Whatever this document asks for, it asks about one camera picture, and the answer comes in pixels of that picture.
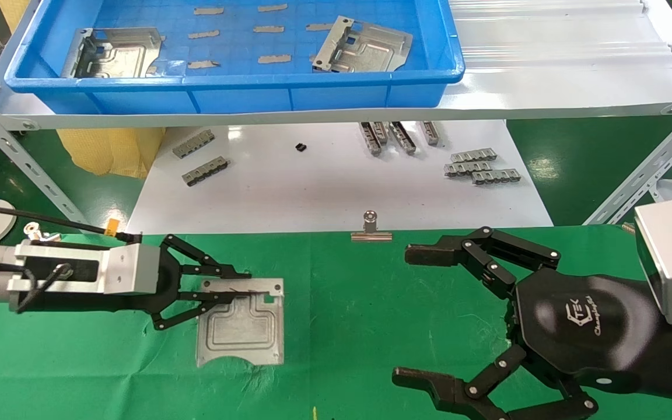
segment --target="green floor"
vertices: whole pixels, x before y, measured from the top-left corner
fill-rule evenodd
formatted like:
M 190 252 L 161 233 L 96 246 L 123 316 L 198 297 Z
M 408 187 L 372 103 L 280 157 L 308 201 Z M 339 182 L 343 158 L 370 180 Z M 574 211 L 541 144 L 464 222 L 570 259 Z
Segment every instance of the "green floor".
M 574 225 L 586 220 L 664 139 L 672 130 L 672 117 L 511 120 L 507 127 L 555 225 Z M 141 180 L 98 177 L 75 167 L 54 131 L 34 131 L 22 143 L 90 223 L 103 224 L 116 215 L 128 219 Z M 667 177 L 672 178 L 672 170 Z M 0 197 L 16 208 L 61 216 L 1 151 Z M 21 240 L 24 223 L 19 220 L 3 242 Z

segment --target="metal shelf frame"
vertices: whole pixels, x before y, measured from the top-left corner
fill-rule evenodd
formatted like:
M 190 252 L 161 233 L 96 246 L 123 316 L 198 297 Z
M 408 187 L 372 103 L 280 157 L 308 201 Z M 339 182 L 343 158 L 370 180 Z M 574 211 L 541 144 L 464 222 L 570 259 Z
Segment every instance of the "metal shelf frame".
M 501 120 L 672 114 L 672 9 L 667 0 L 450 0 L 467 72 L 434 108 L 261 114 L 56 115 L 4 82 L 31 0 L 0 56 L 0 149 L 64 215 L 80 210 L 9 131 L 200 127 L 364 120 Z M 672 166 L 672 133 L 585 223 L 617 223 Z

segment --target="yellow bag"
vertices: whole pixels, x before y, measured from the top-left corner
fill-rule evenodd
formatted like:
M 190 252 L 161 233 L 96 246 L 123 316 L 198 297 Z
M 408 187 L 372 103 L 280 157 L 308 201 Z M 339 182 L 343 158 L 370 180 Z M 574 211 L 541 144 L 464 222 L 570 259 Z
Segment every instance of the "yellow bag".
M 14 32 L 29 0 L 0 0 L 0 8 Z M 75 165 L 105 175 L 146 178 L 165 135 L 165 128 L 94 128 L 57 130 Z

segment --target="tek logo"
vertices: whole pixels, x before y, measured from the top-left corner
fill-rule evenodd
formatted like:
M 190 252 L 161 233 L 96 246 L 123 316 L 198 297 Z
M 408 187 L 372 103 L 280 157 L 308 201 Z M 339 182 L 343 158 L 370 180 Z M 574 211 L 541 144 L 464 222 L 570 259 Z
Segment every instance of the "tek logo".
M 588 305 L 581 305 L 579 299 L 570 299 L 567 303 L 567 319 L 579 326 L 583 326 L 593 321 L 593 314 Z

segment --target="black cable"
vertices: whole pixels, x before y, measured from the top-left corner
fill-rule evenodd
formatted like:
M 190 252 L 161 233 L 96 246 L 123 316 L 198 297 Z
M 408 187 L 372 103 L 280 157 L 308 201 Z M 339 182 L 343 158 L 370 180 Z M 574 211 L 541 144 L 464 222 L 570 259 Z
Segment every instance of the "black cable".
M 80 230 L 85 230 L 88 232 L 94 232 L 94 233 L 99 233 L 101 235 L 105 234 L 105 229 L 98 227 L 98 226 L 92 226 L 88 225 L 85 223 L 78 223 L 78 222 L 72 222 L 71 220 L 64 220 L 64 219 L 59 219 L 59 218 L 52 218 L 51 216 L 45 216 L 45 215 L 39 215 L 39 213 L 33 213 L 33 212 L 25 212 L 24 210 L 17 210 L 17 209 L 10 209 L 10 208 L 1 208 L 0 207 L 0 215 L 10 215 L 10 216 L 17 216 L 21 218 L 29 218 L 29 219 L 34 219 L 42 222 L 48 222 L 48 223 L 53 223 L 53 224 L 58 224 L 61 226 L 67 226 L 67 227 L 72 227 L 74 229 L 80 229 Z M 141 242 L 141 236 L 138 234 L 130 234 L 130 233 L 125 233 L 125 232 L 117 232 L 115 234 L 115 238 L 118 239 L 119 241 L 123 242 L 128 242 L 130 244 L 136 243 L 136 242 Z
M 26 268 L 26 271 L 24 274 L 26 274 L 26 277 L 30 279 L 30 284 L 32 286 L 30 287 L 30 291 L 27 293 L 27 296 L 22 299 L 22 302 L 19 303 L 19 306 L 17 306 L 17 309 L 15 310 L 16 314 L 21 314 L 24 313 L 24 311 L 27 310 L 27 307 L 30 306 L 31 303 L 35 301 L 35 299 L 39 298 L 40 295 L 46 292 L 51 285 L 53 285 L 56 280 L 61 276 L 61 274 L 66 273 L 67 271 L 71 270 L 72 266 L 69 264 L 59 264 L 54 268 L 53 271 L 51 271 L 51 274 L 48 275 L 48 277 L 45 278 L 45 281 L 43 282 L 40 287 L 38 287 L 37 280 L 35 280 L 35 277 L 33 277 L 32 273 L 29 273 L 29 269 Z

